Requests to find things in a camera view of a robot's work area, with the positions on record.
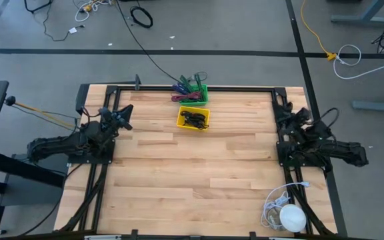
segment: wooden table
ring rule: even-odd
[[[105,90],[106,85],[90,85],[85,106],[91,115],[103,105]],[[307,107],[303,88],[286,90],[295,111]],[[179,104],[170,101],[171,94],[121,92],[119,108],[134,105],[134,129],[121,130],[116,140],[98,233],[138,229],[141,235],[292,235],[260,226],[267,194],[285,184],[275,150],[270,94],[209,92],[206,133],[176,127]],[[66,181],[55,229],[64,226],[83,201],[89,168],[80,167]],[[322,170],[304,167],[302,172],[311,183],[306,188],[309,205],[336,232]],[[91,205],[86,229],[93,210]]]

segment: yellow plastic bin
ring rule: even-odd
[[[210,110],[208,109],[200,109],[197,107],[186,107],[186,106],[180,106],[179,114],[177,115],[177,126],[184,128],[184,129],[190,129],[190,130],[196,130],[196,131],[206,131],[206,129],[198,129],[196,127],[192,127],[190,125],[184,125],[185,124],[185,117],[180,115],[182,111],[188,111],[190,113],[200,113],[205,116],[205,124],[209,125],[210,123]]]

